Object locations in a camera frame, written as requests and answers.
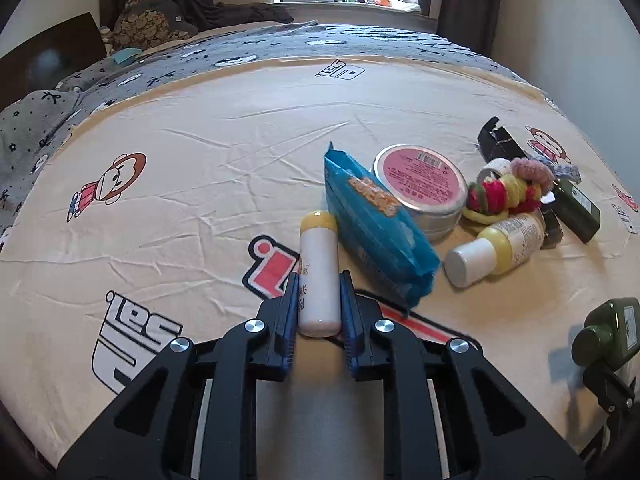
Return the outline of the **grey patterned quilt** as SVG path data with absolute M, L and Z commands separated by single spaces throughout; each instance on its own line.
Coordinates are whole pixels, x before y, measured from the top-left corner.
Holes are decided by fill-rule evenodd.
M 41 167 L 100 106 L 191 75 L 272 58 L 382 55 L 468 66 L 520 78 L 491 58 L 427 32 L 373 25 L 243 25 L 163 44 L 119 64 L 104 58 L 1 110 L 1 235 L 7 237 Z

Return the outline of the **colourful pipe cleaner toy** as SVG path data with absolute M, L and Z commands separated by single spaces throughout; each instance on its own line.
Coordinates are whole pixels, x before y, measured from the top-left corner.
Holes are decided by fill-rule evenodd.
M 516 214 L 529 214 L 554 183 L 554 175 L 541 162 L 529 158 L 510 160 L 512 172 L 498 180 L 468 185 L 462 216 L 480 226 L 490 226 Z

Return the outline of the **white tape roll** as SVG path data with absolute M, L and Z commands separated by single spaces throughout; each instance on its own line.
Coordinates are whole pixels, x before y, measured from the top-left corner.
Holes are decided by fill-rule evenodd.
M 477 174 L 476 183 L 482 184 L 498 180 L 505 174 L 512 172 L 511 162 L 505 158 L 497 157 L 491 159 Z

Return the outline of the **brown patterned pillow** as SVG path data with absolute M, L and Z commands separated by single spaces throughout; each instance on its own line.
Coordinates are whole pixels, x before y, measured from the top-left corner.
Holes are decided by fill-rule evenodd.
M 197 33 L 174 0 L 128 0 L 111 31 L 111 45 L 115 51 L 144 51 Z

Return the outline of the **round tin with pink label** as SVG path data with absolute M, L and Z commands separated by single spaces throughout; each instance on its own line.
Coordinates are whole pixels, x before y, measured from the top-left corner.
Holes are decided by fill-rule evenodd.
M 375 156 L 372 169 L 429 240 L 441 240 L 459 223 L 468 185 L 445 156 L 419 145 L 396 144 Z

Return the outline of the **blue snack packet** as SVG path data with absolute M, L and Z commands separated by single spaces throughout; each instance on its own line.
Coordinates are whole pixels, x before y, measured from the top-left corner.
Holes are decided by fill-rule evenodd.
M 440 266 L 432 244 L 405 206 L 348 153 L 323 157 L 326 204 L 338 239 L 362 272 L 405 310 L 432 292 Z

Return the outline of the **large dark green bottle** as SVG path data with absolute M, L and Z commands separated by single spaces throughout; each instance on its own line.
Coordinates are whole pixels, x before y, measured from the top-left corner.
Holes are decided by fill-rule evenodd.
M 572 344 L 572 359 L 581 367 L 603 362 L 619 370 L 638 352 L 639 300 L 634 297 L 610 299 L 592 310 Z

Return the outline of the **black torn cardboard box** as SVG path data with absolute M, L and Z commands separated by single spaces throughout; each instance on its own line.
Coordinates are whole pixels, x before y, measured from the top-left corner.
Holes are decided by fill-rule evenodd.
M 485 162 L 491 162 L 497 158 L 513 160 L 527 157 L 514 137 L 500 124 L 500 119 L 497 116 L 491 117 L 480 128 L 477 143 Z

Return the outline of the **white yellow-capped lotion tube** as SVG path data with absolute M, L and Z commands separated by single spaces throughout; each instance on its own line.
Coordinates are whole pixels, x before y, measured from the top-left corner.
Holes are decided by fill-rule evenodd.
M 329 211 L 307 214 L 300 222 L 298 330 L 311 338 L 341 331 L 337 223 Z

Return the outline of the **dark wooden headboard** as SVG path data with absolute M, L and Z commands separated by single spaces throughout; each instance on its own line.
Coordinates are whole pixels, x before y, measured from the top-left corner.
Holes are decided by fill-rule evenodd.
M 59 81 L 105 58 L 104 43 L 90 13 L 52 26 L 2 56 L 0 106 L 4 110 L 35 90 L 51 90 Z

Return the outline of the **small dark green bottle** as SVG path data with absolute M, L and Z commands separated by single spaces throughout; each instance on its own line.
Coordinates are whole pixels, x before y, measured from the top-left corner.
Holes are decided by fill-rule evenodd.
M 600 230 L 600 209 L 570 180 L 559 178 L 552 190 L 556 216 L 584 243 Z

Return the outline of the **beige cartoon print bed sheet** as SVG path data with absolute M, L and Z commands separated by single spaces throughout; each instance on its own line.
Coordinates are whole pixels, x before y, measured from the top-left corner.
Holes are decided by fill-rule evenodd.
M 250 248 L 298 245 L 324 205 L 323 156 L 370 166 L 408 143 L 472 178 L 477 133 L 498 117 L 526 144 L 549 138 L 601 213 L 512 273 L 457 290 L 439 275 L 426 318 L 477 339 L 559 434 L 582 448 L 604 415 L 570 342 L 603 301 L 639 291 L 639 216 L 580 130 L 528 84 L 472 68 L 355 58 L 251 62 L 99 99 L 43 165 L 1 253 L 1 399 L 56 463 L 170 335 L 213 339 L 254 316 Z

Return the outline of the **grey blue hair scrunchie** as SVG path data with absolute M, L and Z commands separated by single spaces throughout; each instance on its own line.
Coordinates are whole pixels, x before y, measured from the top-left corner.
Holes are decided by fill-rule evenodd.
M 566 179 L 574 184 L 582 183 L 582 174 L 577 166 L 565 162 L 552 162 L 552 160 L 540 155 L 534 156 L 534 159 L 548 167 L 555 179 Z

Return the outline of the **yellow bottle with white cap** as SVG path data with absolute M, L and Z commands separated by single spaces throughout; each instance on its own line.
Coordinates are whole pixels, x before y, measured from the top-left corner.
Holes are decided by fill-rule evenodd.
M 467 288 L 488 276 L 511 272 L 544 244 L 544 220 L 539 214 L 517 214 L 480 231 L 472 242 L 451 249 L 444 260 L 454 287 Z

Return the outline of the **teal small box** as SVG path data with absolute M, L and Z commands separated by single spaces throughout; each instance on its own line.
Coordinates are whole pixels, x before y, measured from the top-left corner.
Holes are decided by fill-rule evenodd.
M 133 63 L 141 52 L 142 50 L 138 48 L 125 48 L 114 52 L 111 60 L 117 65 L 126 66 Z

